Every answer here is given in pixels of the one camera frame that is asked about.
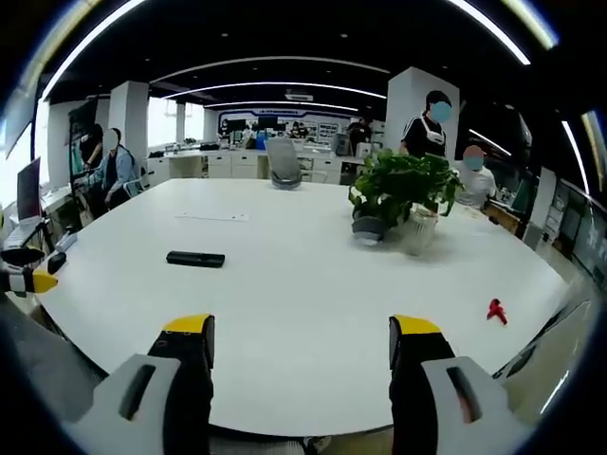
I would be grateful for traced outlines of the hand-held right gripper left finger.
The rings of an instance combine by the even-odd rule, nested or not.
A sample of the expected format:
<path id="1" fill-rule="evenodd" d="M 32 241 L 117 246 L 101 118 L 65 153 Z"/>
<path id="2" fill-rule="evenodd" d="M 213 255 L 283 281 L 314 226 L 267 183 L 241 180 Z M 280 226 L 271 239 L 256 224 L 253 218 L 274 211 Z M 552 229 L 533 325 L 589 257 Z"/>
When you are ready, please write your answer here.
<path id="1" fill-rule="evenodd" d="M 215 319 L 166 324 L 146 355 L 132 355 L 64 431 L 84 454 L 208 454 Z"/>

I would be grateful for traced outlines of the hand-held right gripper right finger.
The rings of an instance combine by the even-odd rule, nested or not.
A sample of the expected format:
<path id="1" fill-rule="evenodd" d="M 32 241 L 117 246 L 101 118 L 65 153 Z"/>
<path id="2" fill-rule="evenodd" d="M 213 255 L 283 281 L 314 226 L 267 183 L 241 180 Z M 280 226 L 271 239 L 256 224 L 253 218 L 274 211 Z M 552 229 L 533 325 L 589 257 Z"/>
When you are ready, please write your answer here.
<path id="1" fill-rule="evenodd" d="M 423 318 L 389 318 L 394 454 L 515 454 L 531 428 L 504 387 Z"/>

